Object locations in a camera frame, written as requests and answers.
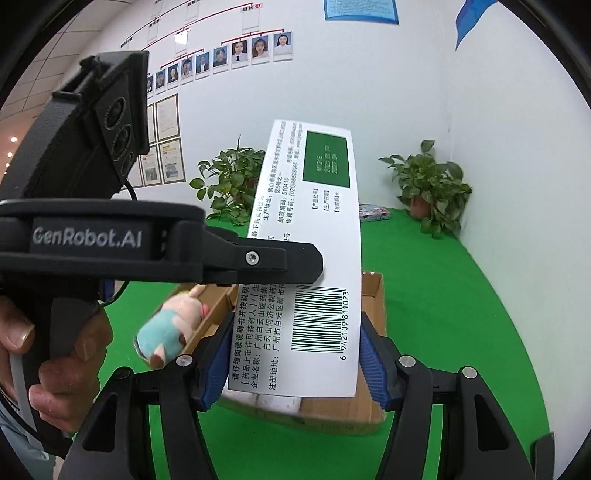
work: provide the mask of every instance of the sleeve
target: sleeve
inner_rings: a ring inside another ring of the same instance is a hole
[[[8,401],[11,401],[1,390],[0,395],[4,395]],[[26,433],[20,425],[16,424],[2,404],[0,404],[0,429],[2,429],[4,436],[22,464],[35,480],[53,480],[56,458],[33,447],[29,443]]]

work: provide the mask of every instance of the pink plush pig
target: pink plush pig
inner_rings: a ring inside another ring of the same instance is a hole
[[[198,284],[166,300],[134,337],[135,350],[150,368],[162,368],[180,355],[207,316],[209,308],[198,299],[203,290]]]

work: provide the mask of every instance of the portrait photo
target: portrait photo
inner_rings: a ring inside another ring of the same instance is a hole
[[[164,91],[164,87],[166,87],[166,70],[160,70],[156,72],[156,87],[154,90],[156,93]]]
[[[291,32],[276,33],[273,42],[273,61],[291,60],[293,43]]]
[[[154,94],[154,75],[148,75],[148,86],[147,86],[148,98]]]
[[[213,51],[213,72],[224,72],[228,69],[228,46],[218,47]]]
[[[181,83],[193,80],[193,57],[181,60]]]
[[[269,36],[253,37],[251,48],[252,64],[269,61]]]
[[[166,80],[166,84],[168,88],[174,88],[178,85],[178,62],[173,63],[170,67],[168,67],[168,76]]]
[[[209,52],[195,57],[195,78],[204,78],[209,75]]]
[[[246,53],[246,40],[234,42],[232,44],[232,68],[238,69],[248,65],[248,55]]]

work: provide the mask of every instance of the blue poster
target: blue poster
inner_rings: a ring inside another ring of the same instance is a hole
[[[398,24],[395,0],[324,0],[324,17]]]
[[[476,26],[486,9],[495,3],[496,0],[466,0],[456,18],[456,50],[460,46],[460,42],[468,35],[468,32]]]

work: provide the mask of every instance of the finger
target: finger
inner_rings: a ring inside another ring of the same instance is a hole
[[[109,318],[103,309],[92,317],[84,328],[80,331],[74,351],[76,355],[87,362],[103,348],[107,347],[113,341],[113,330],[109,323]]]
[[[0,297],[0,343],[22,355],[33,344],[35,326],[8,297]]]
[[[63,356],[43,362],[39,368],[39,382],[53,394],[75,394],[84,391],[95,381],[106,357],[106,348],[83,362],[78,357]]]
[[[82,426],[82,422],[84,422],[84,419],[86,418],[86,414],[84,414],[80,417],[77,417],[75,419],[59,420],[59,419],[55,419],[53,417],[50,417],[49,415],[45,415],[44,413],[40,413],[39,418],[46,421],[47,423],[53,425],[55,428],[57,428],[63,432],[76,433],[80,430],[80,427]]]
[[[89,388],[77,394],[53,394],[41,385],[32,385],[29,388],[29,402],[31,407],[39,413],[56,420],[72,420],[88,413],[99,391],[98,379],[95,379]]]

